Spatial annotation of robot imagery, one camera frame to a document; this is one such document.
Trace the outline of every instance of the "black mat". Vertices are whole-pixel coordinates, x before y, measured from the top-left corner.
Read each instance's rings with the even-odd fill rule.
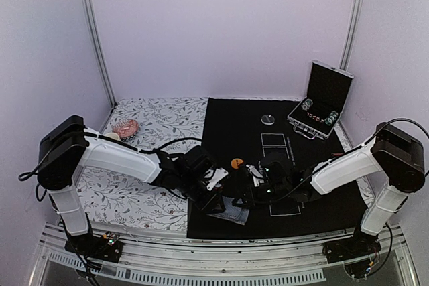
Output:
[[[202,146],[227,171],[233,171],[231,160],[237,157],[257,164],[263,157],[262,133],[282,133],[286,145],[292,147],[292,153],[288,148],[290,161],[294,160],[300,169],[331,158],[331,153],[342,152],[335,132],[326,141],[310,141],[293,132],[292,126],[286,123],[286,115],[296,105],[297,102],[287,101],[210,99]],[[260,120],[264,114],[273,115],[275,124],[263,125]],[[224,194],[234,196],[235,191],[234,182],[225,185]],[[271,213],[282,214],[282,208],[288,216],[271,216]],[[314,202],[297,205],[285,200],[275,209],[263,206],[251,210],[244,226],[206,216],[190,202],[187,237],[258,239],[330,232],[356,226],[366,208],[355,182],[339,187]]]

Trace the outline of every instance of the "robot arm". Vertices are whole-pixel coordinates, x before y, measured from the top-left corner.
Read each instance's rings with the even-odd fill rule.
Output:
[[[378,125],[377,131],[383,126],[383,123]],[[314,170],[324,165],[321,163]],[[424,185],[421,142],[388,125],[368,144],[334,161],[328,161],[328,165],[312,177],[311,185],[319,194],[327,194],[364,175],[381,171],[387,174],[389,181],[377,194],[361,222],[361,232],[377,236],[407,197]]]
[[[236,205],[250,208],[285,197],[311,202],[360,177],[383,172],[388,181],[363,214],[353,237],[324,245],[330,263],[379,251],[378,234],[408,196],[423,187],[425,173],[421,142],[386,123],[379,124],[375,133],[344,155],[302,172],[288,168],[286,157],[280,153],[272,153],[260,161],[261,173],[246,165],[239,177],[250,184],[243,192],[245,202]]]
[[[177,189],[206,213],[225,210],[214,187],[228,173],[217,168],[201,146],[175,156],[159,150],[144,151],[86,128],[83,118],[75,115],[42,139],[39,158],[38,181],[64,222],[69,240],[66,248],[84,256],[117,262],[121,243],[118,236],[105,240],[93,236],[72,181],[77,167],[98,167],[168,190]]]

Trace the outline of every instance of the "white rectangle outline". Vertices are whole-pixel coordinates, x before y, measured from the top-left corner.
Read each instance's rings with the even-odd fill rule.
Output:
[[[264,135],[264,134],[266,134],[266,135],[281,135],[283,137],[284,145],[264,145],[263,144],[263,138],[262,138],[262,135]],[[261,133],[261,142],[262,142],[263,147],[285,147],[286,146],[286,139],[285,139],[283,133]]]
[[[298,202],[296,202],[296,205],[297,205],[298,210],[299,210],[299,213],[297,213],[297,214],[273,214],[271,212],[271,205],[269,205],[269,215],[271,217],[299,216],[301,214],[301,207],[300,207],[300,204]]]

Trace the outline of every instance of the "lavender wall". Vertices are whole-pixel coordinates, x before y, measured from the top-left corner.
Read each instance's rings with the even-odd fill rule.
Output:
[[[409,117],[429,129],[429,0],[364,0],[349,71],[355,83],[343,117],[359,143],[374,126]],[[412,125],[399,126],[428,139]],[[375,186],[381,184],[375,179]],[[422,285],[429,284],[429,184],[412,195],[398,214]]]
[[[338,66],[353,0],[94,0],[119,98],[304,95]]]
[[[0,285],[22,286],[48,199],[18,173],[38,158],[40,139],[72,113],[100,127],[109,107],[81,0],[0,0]]]

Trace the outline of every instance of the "case handle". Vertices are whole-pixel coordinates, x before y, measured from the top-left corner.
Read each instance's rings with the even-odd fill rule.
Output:
[[[313,132],[313,136],[307,134],[307,132],[302,132],[298,130],[298,124],[294,125],[294,132],[297,134],[301,134],[303,137],[306,137],[309,140],[313,140],[316,137],[316,132]]]

